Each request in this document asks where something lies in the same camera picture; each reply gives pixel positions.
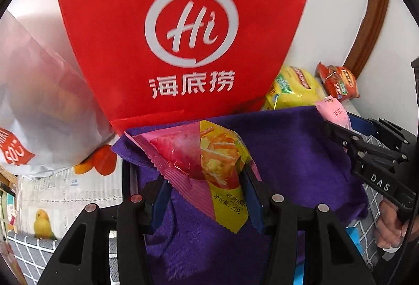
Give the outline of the right human hand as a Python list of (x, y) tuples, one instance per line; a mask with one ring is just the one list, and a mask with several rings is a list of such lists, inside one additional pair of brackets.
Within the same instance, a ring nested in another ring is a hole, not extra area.
[(382, 249), (399, 247), (406, 236), (408, 222), (399, 220), (398, 208), (388, 199), (383, 199), (378, 209), (380, 214), (374, 231), (376, 245)]

